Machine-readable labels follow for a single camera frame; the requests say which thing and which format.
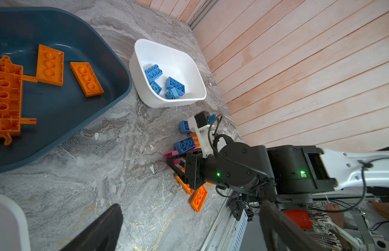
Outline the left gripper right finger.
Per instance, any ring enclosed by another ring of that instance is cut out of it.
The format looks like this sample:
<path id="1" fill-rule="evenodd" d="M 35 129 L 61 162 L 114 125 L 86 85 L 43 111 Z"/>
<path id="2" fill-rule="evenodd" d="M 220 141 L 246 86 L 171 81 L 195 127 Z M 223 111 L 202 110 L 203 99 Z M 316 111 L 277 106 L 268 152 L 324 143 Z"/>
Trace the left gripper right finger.
<path id="1" fill-rule="evenodd" d="M 323 250 L 317 242 L 270 201 L 261 203 L 259 214 L 260 225 L 268 251 Z"/>

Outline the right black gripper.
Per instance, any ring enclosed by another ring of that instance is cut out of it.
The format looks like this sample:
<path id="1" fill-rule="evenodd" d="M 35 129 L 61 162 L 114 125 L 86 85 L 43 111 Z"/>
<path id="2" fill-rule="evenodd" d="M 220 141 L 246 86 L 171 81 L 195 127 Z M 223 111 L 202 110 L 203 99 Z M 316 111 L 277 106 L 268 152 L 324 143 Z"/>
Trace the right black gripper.
<path id="1" fill-rule="evenodd" d="M 180 159 L 180 163 L 175 165 L 173 163 L 175 159 Z M 169 157 L 166 164 L 184 184 L 189 185 L 190 189 L 198 189 L 205 183 L 223 188 L 223 180 L 218 175 L 221 175 L 221 172 L 217 170 L 216 157 L 212 154 L 205 159 L 201 150 L 189 150 Z"/>

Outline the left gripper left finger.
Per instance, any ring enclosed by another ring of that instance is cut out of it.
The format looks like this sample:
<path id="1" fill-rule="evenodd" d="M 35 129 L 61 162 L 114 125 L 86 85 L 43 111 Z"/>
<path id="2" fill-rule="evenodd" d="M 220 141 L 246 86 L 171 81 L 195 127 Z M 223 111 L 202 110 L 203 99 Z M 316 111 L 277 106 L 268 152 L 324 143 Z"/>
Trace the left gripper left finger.
<path id="1" fill-rule="evenodd" d="M 114 251 L 117 247 L 122 224 L 121 207 L 118 204 L 113 204 L 62 250 Z"/>

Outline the pink lego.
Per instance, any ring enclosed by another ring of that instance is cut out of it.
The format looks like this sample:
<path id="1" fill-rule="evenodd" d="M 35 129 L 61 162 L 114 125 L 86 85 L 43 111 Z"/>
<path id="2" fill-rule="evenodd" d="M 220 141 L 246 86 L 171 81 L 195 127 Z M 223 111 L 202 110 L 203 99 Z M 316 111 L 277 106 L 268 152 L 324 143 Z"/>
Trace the pink lego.
<path id="1" fill-rule="evenodd" d="M 167 161 L 167 159 L 169 157 L 176 156 L 176 155 L 179 155 L 179 152 L 177 150 L 174 150 L 170 153 L 165 154 L 165 161 Z M 180 164 L 180 161 L 181 161 L 180 159 L 175 159 L 175 160 L 173 160 L 173 164 L 178 165 L 178 164 Z"/>

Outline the orange lego brick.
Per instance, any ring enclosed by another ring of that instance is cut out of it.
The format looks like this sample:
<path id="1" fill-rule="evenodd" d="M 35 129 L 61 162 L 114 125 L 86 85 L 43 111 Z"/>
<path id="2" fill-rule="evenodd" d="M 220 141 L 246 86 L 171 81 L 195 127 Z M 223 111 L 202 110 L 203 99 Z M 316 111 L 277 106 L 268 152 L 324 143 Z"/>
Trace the orange lego brick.
<path id="1" fill-rule="evenodd" d="M 193 189 L 190 189 L 189 185 L 188 184 L 185 184 L 181 179 L 180 177 L 175 174 L 174 177 L 177 179 L 177 181 L 180 183 L 180 185 L 184 188 L 184 190 L 189 194 L 189 195 L 192 195 L 194 190 Z"/>
<path id="2" fill-rule="evenodd" d="M 36 79 L 38 82 L 63 86 L 64 52 L 44 45 L 39 45 Z"/>
<path id="3" fill-rule="evenodd" d="M 86 97 L 99 96 L 104 93 L 88 62 L 71 62 L 70 67 Z"/>
<path id="4" fill-rule="evenodd" d="M 199 139 L 197 137 L 197 134 L 196 133 L 190 133 L 189 136 L 193 138 L 193 141 L 194 141 L 196 147 L 197 148 L 201 148 Z"/>
<path id="5" fill-rule="evenodd" d="M 190 202 L 190 205 L 195 210 L 195 212 L 199 213 L 201 211 L 207 195 L 208 191 L 206 190 L 205 186 L 201 186 L 196 190 Z"/>

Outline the blue lego brick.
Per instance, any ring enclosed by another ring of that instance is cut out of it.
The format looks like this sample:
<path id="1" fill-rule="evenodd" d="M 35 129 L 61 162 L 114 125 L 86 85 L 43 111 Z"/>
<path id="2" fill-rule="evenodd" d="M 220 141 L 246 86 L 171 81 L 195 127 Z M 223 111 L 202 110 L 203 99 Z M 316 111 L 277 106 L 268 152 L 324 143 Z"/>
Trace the blue lego brick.
<path id="1" fill-rule="evenodd" d="M 186 120 L 183 120 L 179 123 L 179 129 L 181 133 L 187 133 L 187 134 L 192 133 L 188 121 Z"/>
<path id="2" fill-rule="evenodd" d="M 183 96 L 186 93 L 185 92 L 185 86 L 182 83 L 178 82 L 177 80 L 175 80 L 175 79 L 173 79 L 171 77 L 168 77 L 166 79 L 166 88 L 168 90 L 171 90 L 173 88 L 176 89 L 177 94 L 179 96 Z"/>
<path id="3" fill-rule="evenodd" d="M 163 75 L 163 71 L 159 68 L 157 64 L 147 68 L 146 70 L 144 70 L 144 72 L 149 83 L 156 81 Z"/>
<path id="4" fill-rule="evenodd" d="M 156 93 L 156 94 L 160 94 L 161 91 L 162 91 L 162 88 L 155 82 L 155 81 L 152 81 L 150 83 L 150 87 L 151 89 Z"/>
<path id="5" fill-rule="evenodd" d="M 175 149 L 179 154 L 185 153 L 196 147 L 193 137 L 185 138 L 181 141 L 178 141 L 174 144 Z"/>

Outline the small blue lego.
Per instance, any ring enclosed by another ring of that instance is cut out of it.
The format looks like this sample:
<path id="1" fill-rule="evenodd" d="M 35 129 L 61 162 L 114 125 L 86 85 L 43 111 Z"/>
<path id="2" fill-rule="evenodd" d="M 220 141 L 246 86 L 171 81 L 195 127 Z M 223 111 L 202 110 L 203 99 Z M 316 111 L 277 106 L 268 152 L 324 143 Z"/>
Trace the small blue lego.
<path id="1" fill-rule="evenodd" d="M 173 100 L 173 99 L 179 99 L 180 96 L 179 96 L 179 94 L 177 92 L 177 89 L 176 88 L 172 88 L 172 89 L 168 90 L 165 93 L 165 98 L 169 99 L 169 100 Z"/>

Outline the orange lego brick top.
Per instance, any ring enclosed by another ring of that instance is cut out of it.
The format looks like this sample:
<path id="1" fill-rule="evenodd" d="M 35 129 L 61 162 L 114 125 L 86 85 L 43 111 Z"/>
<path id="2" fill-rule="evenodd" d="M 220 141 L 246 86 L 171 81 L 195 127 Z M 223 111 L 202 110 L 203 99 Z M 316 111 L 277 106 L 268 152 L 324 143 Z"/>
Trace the orange lego brick top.
<path id="1" fill-rule="evenodd" d="M 64 52 L 44 45 L 39 45 L 36 79 L 38 82 L 63 86 Z"/>

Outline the long orange lego stack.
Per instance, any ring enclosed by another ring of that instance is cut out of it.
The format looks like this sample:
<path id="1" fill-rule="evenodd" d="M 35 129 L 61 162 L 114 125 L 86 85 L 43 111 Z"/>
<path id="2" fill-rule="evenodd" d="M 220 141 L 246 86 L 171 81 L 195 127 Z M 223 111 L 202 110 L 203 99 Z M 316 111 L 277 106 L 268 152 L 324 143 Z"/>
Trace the long orange lego stack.
<path id="1" fill-rule="evenodd" d="M 4 145 L 21 135 L 23 124 L 36 124 L 35 118 L 22 117 L 23 82 L 36 83 L 35 77 L 23 74 L 23 66 L 11 62 L 9 56 L 0 59 L 0 139 Z"/>

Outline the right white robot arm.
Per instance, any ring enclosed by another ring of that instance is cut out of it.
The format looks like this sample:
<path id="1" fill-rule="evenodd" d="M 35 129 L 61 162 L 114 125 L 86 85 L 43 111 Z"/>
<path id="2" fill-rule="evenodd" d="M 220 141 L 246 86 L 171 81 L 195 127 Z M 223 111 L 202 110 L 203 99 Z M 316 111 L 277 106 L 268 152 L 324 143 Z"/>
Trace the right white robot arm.
<path id="1" fill-rule="evenodd" d="M 170 156 L 166 163 L 192 190 L 210 183 L 255 201 L 306 204 L 314 194 L 352 188 L 389 196 L 389 151 L 352 153 L 317 146 L 267 148 L 231 142 L 206 158 L 196 149 Z"/>

